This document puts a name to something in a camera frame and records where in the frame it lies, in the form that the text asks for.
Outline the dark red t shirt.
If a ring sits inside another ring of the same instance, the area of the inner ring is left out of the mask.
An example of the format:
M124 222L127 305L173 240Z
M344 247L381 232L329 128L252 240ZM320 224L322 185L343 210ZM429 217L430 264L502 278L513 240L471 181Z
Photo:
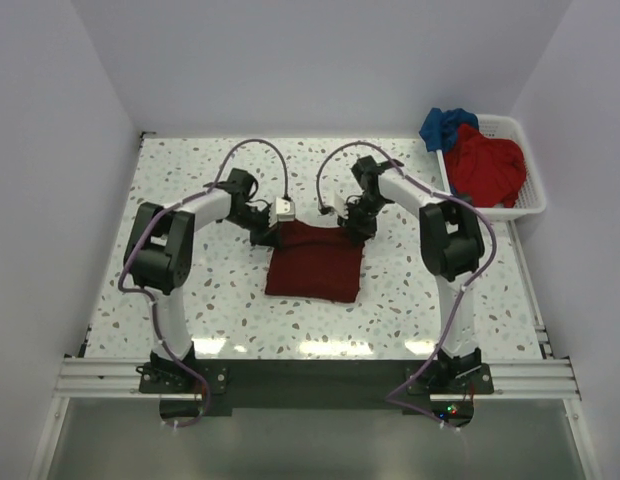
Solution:
M282 246L275 249L265 293L337 303L353 303L360 291L364 245L351 241L342 227L323 228L286 222Z

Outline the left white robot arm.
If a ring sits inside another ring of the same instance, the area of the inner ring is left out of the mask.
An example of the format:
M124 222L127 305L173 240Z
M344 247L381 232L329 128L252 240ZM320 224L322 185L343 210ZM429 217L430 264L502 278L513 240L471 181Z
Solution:
M285 193L253 205L258 182L245 170L201 193L172 205L143 203L137 210L126 246L118 288L147 299L154 346L147 363L137 368L144 393L209 392L204 369L197 365L189 332L183 286L193 265L195 234L227 221L249 233L253 245L281 245L281 224L295 219L295 206Z

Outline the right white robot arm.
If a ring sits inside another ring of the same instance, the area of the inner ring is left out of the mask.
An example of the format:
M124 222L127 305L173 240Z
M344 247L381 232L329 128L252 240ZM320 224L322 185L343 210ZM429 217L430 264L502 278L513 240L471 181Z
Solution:
M472 284L481 274L485 244L482 220L468 197L456 198L418 182L366 156L351 172L361 188L356 200L338 210L338 223L351 240L363 244L377 232L381 210L396 204L419 222L419 246L426 270L434 277L441 314L441 332L430 357L404 384L388 396L403 393L416 383L459 392L482 366L476 339Z

